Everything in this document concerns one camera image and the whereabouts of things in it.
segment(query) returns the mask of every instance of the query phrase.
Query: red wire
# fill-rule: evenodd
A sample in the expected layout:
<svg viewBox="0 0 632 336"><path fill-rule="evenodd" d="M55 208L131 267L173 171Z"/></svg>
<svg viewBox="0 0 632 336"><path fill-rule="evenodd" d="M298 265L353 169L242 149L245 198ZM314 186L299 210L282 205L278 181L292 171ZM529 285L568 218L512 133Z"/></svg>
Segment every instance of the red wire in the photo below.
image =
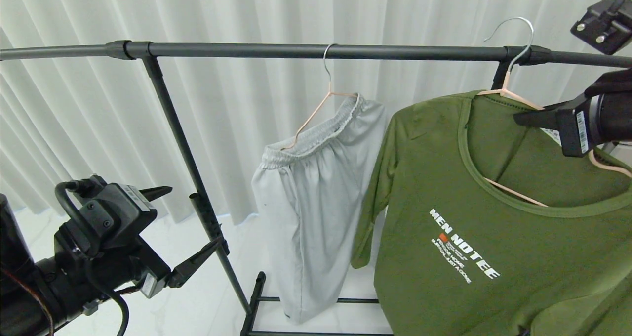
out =
<svg viewBox="0 0 632 336"><path fill-rule="evenodd" d="M46 306L46 304L43 302L38 292L36 292L31 287L29 287L29 285L22 282L22 280L14 276L13 273L7 271L6 269L2 268L2 273L4 273L7 277L11 278L14 282L16 282L19 286L21 286L22 289L27 291L27 293L29 293L36 300L36 302L38 302L38 304L40 304L40 307L43 310L43 312L46 314L46 318L48 319L48 322L49 322L49 336L54 336L55 322L52 318L52 314L50 313L48 306Z"/></svg>

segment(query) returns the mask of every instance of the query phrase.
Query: rack base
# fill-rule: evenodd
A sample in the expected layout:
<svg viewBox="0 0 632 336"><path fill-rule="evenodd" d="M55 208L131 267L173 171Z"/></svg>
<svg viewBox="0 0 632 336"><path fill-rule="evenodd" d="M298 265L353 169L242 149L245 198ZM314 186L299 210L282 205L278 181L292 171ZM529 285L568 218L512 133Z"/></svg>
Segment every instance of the rack base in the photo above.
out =
<svg viewBox="0 0 632 336"><path fill-rule="evenodd" d="M257 275L255 280L255 289L252 291L250 297L250 309L251 313L246 314L246 319L243 322L240 336L393 336L393 334L357 334L357 333L339 333L339 332L286 332L286 331L258 331L253 330L255 326L255 318L257 317L257 311L259 311L260 302L279 302L278 297L264 297L261 294L264 291L264 284L266 283L266 274L262 271ZM376 298L339 298L338 302L341 304L379 304L379 300Z"/></svg>

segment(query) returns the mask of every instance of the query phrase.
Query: clothing rack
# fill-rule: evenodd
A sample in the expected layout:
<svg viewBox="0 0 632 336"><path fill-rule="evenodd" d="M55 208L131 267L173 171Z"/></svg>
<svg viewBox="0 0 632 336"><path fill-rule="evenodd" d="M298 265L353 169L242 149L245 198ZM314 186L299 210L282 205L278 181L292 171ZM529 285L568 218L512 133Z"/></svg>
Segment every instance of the clothing rack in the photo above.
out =
<svg viewBox="0 0 632 336"><path fill-rule="evenodd" d="M326 45L258 44L258 43L153 43L148 41L114 41L103 45L70 45L58 47L12 48L0 50L0 61L13 59L38 59L61 57L112 57L116 59L140 59L145 64L147 75L154 84L156 95L164 110L172 133L187 165L196 188L189 198L194 205L199 220L208 237L213 241L223 238L217 216L213 211L203 180L199 175L196 161L188 145L185 132L180 125L169 90L162 77L158 57L239 57L239 58L313 58L321 59ZM336 45L329 49L329 59L389 59L407 61L490 61L498 62L492 89L501 88L509 62L524 47L431 47L431 46L389 46L389 45ZM539 46L531 46L517 64L523 66L544 63L584 64L630 68L632 58L600 54L558 52ZM262 296L266 274L259 272L250 302L237 280L235 271L228 260L228 243L224 240L218 248L217 257L241 302L246 318L241 336L387 336L386 334L357 333L314 333L275 332L253 330L257 310L261 302L278 302L278 297ZM340 298L339 303L379 304L374 298Z"/></svg>

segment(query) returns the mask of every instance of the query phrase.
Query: clothes hanger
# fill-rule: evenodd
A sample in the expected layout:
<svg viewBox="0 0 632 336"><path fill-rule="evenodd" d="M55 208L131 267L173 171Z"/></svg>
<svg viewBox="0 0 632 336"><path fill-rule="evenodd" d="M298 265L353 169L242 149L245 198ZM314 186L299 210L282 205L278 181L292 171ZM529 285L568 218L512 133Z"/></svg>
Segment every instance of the clothes hanger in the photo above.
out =
<svg viewBox="0 0 632 336"><path fill-rule="evenodd" d="M329 99L330 96L338 95L338 96L350 96L350 97L356 97L357 98L357 93L336 93L336 92L331 91L331 72L329 71L329 68L327 68L327 51L333 45L336 45L336 43L332 43L332 44L328 45L327 48L325 48L325 53L322 55L322 62L325 65L325 70L327 71L327 75L329 75L329 86L328 86L328 90L327 90L327 95L325 95L325 97L320 102L320 104L318 104L318 106L316 106L316 110L314 110L314 112L310 115L310 117L307 118L307 121L298 129L298 131L296 132L296 135L294 136L294 142L291 145L287 146L287 147L283 147L281 149L282 151L284 149L291 149L292 147L294 147L296 145L296 142L298 142L298 134L301 133L303 131L303 129L305 129L307 124L309 124L309 122L314 118L314 115L316 115L318 110L320 110L320 108L322 108L323 104L325 104L325 101L327 101L327 99Z"/></svg>
<svg viewBox="0 0 632 336"><path fill-rule="evenodd" d="M529 101L529 100L526 100L526 99L524 99L523 97L521 97L520 95L517 95L516 93L513 93L512 91L509 91L509 90L507 89L507 86L508 86L508 84L509 84L510 74L511 74L511 72L512 72L512 69L513 69L513 66L514 66L515 62L516 62L518 59L520 59L520 57L522 57L524 54L526 54L526 53L528 52L528 50L531 48L531 45L533 44L533 37L535 36L535 29L533 28L533 24L531 23L531 21L529 21L528 19L526 19L526 18L524 18L524 17L521 17L521 16L517 16L517 17L514 17L514 18L509 18L509 19L506 19L506 20L504 20L503 22L501 22L501 23L500 23L500 24L499 24L499 25L498 25L498 26L494 29L494 32L492 32L492 35L490 35L489 37L487 37L487 38L483 39L483 41L484 41L484 42L486 42L486 41L488 41L489 39L491 39L491 38L494 36L494 34L496 33L496 30L498 30L498 28L499 28L501 25L503 25L504 23L506 23L507 21L510 21L510 20L512 20L512 19L519 19L519 20L521 20L521 21L524 21L524 23L526 23L526 24L529 26L529 28L530 28L530 30L531 30L531 35L530 35L530 38L529 38L529 43L528 43L528 45L524 48L524 50L522 50L522 51L521 51L521 52L520 52L520 53L519 53L519 54L518 54L518 55L517 55L514 59L512 59L512 61L510 62L510 65L509 65L509 68L508 68L508 70L507 70L507 73L505 74L505 79L504 79L504 81L503 81L503 86L502 86L502 88L501 88L501 89L499 89L499 90L483 90L483 91L479 92L477 95L488 95L488 94L498 93L498 94L499 94L499 95L501 95L501 96L508 97L508 98L510 98L510 99L514 99L514 100L516 100L516 101L522 102L523 104L526 104L526 105L530 106L530 107L531 107L531 108L533 108L533 109L537 109L537 110L544 110L544 108L543 108L542 106L539 106L538 104L535 104L535 103L533 103L533 102L531 102L531 101ZM596 160L595 156L594 156L594 150L593 150L593 151L590 151L590 153L589 153L589 159L590 159L591 163L592 163L595 167L598 167L598 168L600 168L600 169L611 170L611 171L618 171L618 172L621 172L622 174L625 174L625 175L627 175L627 176L629 176L629 177L631 177L631 178L632 178L632 173L630 173L627 169L624 169L624 168L622 168L622 167L611 167L611 166L608 166L608 165L604 165L604 164L602 164L602 163L599 163L599 162ZM547 205L544 205L544 204L540 203L539 201L537 201L537 200L535 200L535 199L532 199L532 198L530 198L530 197L528 197L528 196L525 196L524 194L520 194L519 192L517 192L517 191L515 191L515 190L513 190L513 189L510 189L510 188L508 188L508 187L505 187L504 185L499 184L499 183L495 182L494 180L491 180L491 179L489 179L489 178L485 178L485 180L487 180L490 184L494 185L495 187L500 188L500 189L502 189L502 190L505 190L506 192L509 192L509 193L511 193L511 194L514 194L515 196L521 197L522 199L524 199L524 200L526 200L526 201L529 201L530 203L534 203L535 205L540 205L540 206L547 206Z"/></svg>

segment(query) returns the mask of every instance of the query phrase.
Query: light gray pants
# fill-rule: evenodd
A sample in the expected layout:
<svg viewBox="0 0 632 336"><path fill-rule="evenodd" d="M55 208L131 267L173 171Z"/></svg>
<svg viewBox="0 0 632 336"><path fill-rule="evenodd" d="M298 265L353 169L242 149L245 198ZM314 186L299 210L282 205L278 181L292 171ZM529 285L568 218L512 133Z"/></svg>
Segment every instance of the light gray pants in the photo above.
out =
<svg viewBox="0 0 632 336"><path fill-rule="evenodd" d="M347 97L336 115L269 145L252 178L283 310L302 323L336 302L362 200L388 117L382 104Z"/></svg>

